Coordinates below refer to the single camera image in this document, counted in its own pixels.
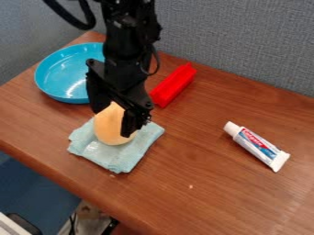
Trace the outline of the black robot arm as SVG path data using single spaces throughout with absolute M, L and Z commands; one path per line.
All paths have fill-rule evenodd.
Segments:
M 86 89 L 95 113 L 111 103 L 123 108 L 121 135 L 129 137 L 151 121 L 154 102 L 146 79 L 158 73 L 161 40 L 155 0 L 101 0 L 107 27 L 105 60 L 87 60 Z

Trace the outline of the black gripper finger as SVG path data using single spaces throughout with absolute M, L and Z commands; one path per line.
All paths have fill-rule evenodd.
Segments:
M 129 108 L 122 120 L 121 135 L 126 138 L 151 121 L 150 110 L 146 108 Z
M 113 100 L 109 97 L 107 90 L 101 85 L 94 83 L 87 84 L 87 94 L 90 99 L 90 107 L 94 113 L 98 114 L 110 106 Z

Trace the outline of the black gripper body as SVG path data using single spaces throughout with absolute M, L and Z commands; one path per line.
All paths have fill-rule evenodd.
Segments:
M 86 65 L 87 84 L 101 85 L 109 93 L 109 97 L 123 109 L 154 109 L 153 100 L 145 89 L 147 78 L 155 73 L 150 72 L 151 59 L 157 56 L 154 46 L 143 47 L 135 54 L 127 50 L 121 53 L 103 46 L 105 61 L 89 59 Z

